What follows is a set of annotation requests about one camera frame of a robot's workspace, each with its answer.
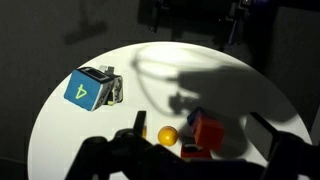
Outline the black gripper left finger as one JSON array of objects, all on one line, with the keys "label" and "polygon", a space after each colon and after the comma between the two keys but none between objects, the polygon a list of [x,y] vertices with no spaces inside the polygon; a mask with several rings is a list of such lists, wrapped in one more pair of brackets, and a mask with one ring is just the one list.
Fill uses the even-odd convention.
[{"label": "black gripper left finger", "polygon": [[133,166],[147,146],[143,138],[146,111],[138,111],[132,128],[118,130],[108,141],[102,136],[85,139],[65,180],[109,180],[110,175]]}]

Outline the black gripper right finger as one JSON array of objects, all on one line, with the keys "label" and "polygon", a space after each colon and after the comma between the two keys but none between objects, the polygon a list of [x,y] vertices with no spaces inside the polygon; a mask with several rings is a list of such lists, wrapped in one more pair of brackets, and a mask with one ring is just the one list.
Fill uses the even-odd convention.
[{"label": "black gripper right finger", "polygon": [[261,180],[320,180],[320,146],[277,130],[256,112],[249,113],[249,140],[268,162]]}]

